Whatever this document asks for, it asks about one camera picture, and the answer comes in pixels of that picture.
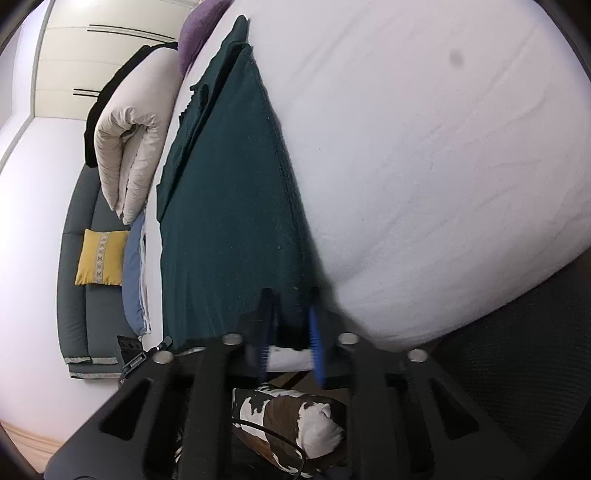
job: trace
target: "bed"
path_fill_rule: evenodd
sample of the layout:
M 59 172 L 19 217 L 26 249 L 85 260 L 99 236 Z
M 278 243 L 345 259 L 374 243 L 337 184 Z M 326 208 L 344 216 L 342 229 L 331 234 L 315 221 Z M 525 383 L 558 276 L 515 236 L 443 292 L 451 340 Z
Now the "bed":
M 501 307 L 591 244 L 591 85 L 533 1 L 235 0 L 187 73 L 146 208 L 162 338 L 155 187 L 178 116 L 238 15 L 326 285 L 378 346 L 404 349 Z M 310 367 L 273 350 L 273 369 Z

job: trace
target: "black cable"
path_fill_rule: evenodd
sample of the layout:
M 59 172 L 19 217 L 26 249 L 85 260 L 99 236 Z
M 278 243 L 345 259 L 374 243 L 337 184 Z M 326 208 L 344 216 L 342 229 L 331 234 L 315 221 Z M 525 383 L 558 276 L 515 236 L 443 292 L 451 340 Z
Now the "black cable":
M 306 452 L 304 451 L 304 449 L 302 447 L 300 447 L 298 444 L 296 444 L 296 442 L 292 442 L 291 440 L 286 439 L 283 435 L 281 435 L 277 432 L 273 432 L 273 430 L 270 430 L 267 427 L 263 427 L 262 425 L 258 425 L 256 423 L 251 422 L 251 421 L 233 418 L 232 423 L 238 424 L 238 425 L 245 425 L 245 426 L 250 427 L 255 430 L 260 430 L 262 432 L 265 432 L 268 435 L 271 435 L 272 437 L 275 437 L 276 439 L 281 440 L 282 442 L 285 442 L 286 444 L 292 446 L 293 448 L 295 448 L 301 456 L 301 464 L 300 464 L 300 469 L 297 471 L 293 480 L 297 480 L 300 477 L 302 471 L 304 471 L 304 466 L 306 465 L 306 460 L 308 459 L 308 456 L 306 455 Z

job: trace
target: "gray sofa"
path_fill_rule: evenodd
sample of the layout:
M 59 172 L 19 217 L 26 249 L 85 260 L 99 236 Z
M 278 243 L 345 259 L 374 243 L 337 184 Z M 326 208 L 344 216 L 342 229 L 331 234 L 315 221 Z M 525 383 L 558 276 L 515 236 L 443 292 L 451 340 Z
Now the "gray sofa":
M 107 205 L 98 169 L 84 166 L 66 217 L 57 277 L 60 349 L 73 378 L 118 378 L 117 335 L 136 337 L 125 320 L 121 287 L 74 285 L 84 230 L 128 230 Z

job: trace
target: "purple pillow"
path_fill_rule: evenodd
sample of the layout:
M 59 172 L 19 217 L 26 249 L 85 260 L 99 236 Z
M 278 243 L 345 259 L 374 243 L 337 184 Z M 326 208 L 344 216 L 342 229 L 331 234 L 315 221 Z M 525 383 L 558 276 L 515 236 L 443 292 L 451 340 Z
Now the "purple pillow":
M 189 14 L 178 38 L 181 74 L 187 73 L 232 0 L 204 0 Z

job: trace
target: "silver screw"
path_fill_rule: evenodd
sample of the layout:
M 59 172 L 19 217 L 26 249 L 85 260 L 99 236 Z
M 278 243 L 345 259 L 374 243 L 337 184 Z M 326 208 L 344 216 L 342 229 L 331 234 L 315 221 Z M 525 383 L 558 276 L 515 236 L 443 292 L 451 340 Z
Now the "silver screw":
M 224 345 L 240 345 L 242 343 L 242 335 L 240 333 L 228 333 L 223 336 Z
M 357 342 L 359 342 L 359 337 L 354 333 L 341 333 L 339 335 L 341 345 L 355 345 Z
M 160 350 L 159 352 L 156 352 L 152 357 L 152 360 L 154 360 L 154 362 L 160 365 L 169 364 L 173 361 L 173 359 L 174 355 L 168 350 Z
M 411 362 L 415 362 L 417 364 L 422 364 L 427 358 L 429 358 L 429 354 L 425 350 L 421 350 L 420 348 L 410 350 L 408 353 L 408 359 Z

